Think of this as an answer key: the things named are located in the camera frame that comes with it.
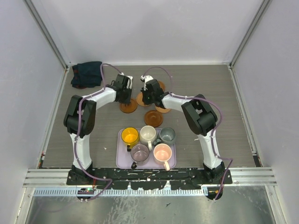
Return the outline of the brown wooden coaster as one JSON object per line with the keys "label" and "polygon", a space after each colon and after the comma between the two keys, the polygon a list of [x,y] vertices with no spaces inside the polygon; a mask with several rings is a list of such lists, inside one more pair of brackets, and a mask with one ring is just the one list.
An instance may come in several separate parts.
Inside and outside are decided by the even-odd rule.
{"label": "brown wooden coaster", "polygon": [[165,84],[162,81],[158,81],[159,88],[161,89],[162,92],[165,92]]}
{"label": "brown wooden coaster", "polygon": [[120,110],[123,113],[133,113],[138,107],[138,103],[134,98],[130,99],[128,104],[120,103]]}
{"label": "brown wooden coaster", "polygon": [[150,110],[144,115],[144,122],[148,126],[159,127],[163,123],[163,120],[162,113],[156,110]]}

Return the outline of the woven rattan coaster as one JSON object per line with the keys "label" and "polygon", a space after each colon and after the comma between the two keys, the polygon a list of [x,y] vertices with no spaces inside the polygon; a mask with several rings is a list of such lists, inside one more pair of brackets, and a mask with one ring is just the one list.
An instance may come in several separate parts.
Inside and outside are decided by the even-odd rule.
{"label": "woven rattan coaster", "polygon": [[155,106],[155,109],[160,112],[160,113],[168,113],[171,111],[171,109],[164,109],[164,108],[161,108],[161,107],[158,107],[158,106]]}
{"label": "woven rattan coaster", "polygon": [[140,92],[140,93],[137,95],[137,97],[136,97],[136,101],[137,101],[138,105],[139,105],[139,106],[142,106],[142,107],[148,107],[148,106],[150,106],[150,104],[149,104],[149,105],[146,105],[146,104],[143,102],[142,98],[143,98],[143,93]]}

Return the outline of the yellow mug black outside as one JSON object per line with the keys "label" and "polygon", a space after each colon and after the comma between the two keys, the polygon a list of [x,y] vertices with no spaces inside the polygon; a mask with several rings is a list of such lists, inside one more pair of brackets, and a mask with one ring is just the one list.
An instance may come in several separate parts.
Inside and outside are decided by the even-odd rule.
{"label": "yellow mug black outside", "polygon": [[139,142],[139,132],[133,127],[127,127],[121,132],[121,139],[126,146],[126,150],[130,152]]}

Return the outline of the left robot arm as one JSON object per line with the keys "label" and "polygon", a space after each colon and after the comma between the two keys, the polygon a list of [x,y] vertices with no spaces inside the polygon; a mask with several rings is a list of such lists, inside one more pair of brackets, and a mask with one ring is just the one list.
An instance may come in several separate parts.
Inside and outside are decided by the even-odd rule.
{"label": "left robot arm", "polygon": [[111,84],[89,95],[72,96],[65,117],[64,126],[70,134],[73,146],[73,165],[69,172],[83,185],[93,181],[93,162],[90,157],[89,139],[95,126],[96,111],[112,102],[129,104],[132,93],[132,76],[117,75]]}

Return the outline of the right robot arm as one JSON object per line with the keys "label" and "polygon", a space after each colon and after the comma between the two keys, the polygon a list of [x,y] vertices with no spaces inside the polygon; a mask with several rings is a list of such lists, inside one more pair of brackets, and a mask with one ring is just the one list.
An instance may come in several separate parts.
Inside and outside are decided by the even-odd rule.
{"label": "right robot arm", "polygon": [[184,114],[190,130],[199,138],[207,182],[215,184],[223,179],[226,169],[223,159],[219,156],[214,135],[218,118],[210,102],[201,94],[188,97],[164,92],[152,76],[143,76],[141,81],[144,83],[141,89],[144,104],[155,104],[163,109],[176,110]]}

